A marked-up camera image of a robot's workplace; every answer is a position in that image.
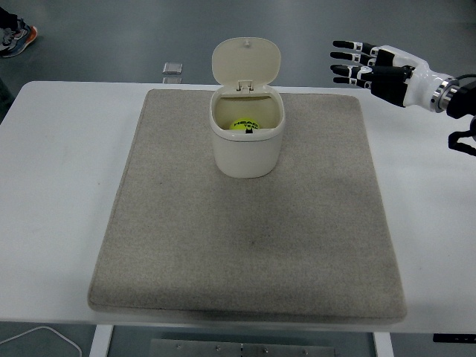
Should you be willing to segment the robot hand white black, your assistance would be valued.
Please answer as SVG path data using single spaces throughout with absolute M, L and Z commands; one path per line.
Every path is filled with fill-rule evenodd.
M 333 59 L 350 62 L 330 67 L 335 83 L 368 89 L 395 106 L 442 111 L 439 101 L 452 78 L 432 71 L 425 60 L 389 45 L 345 40 L 332 45 L 337 48 L 330 54 Z

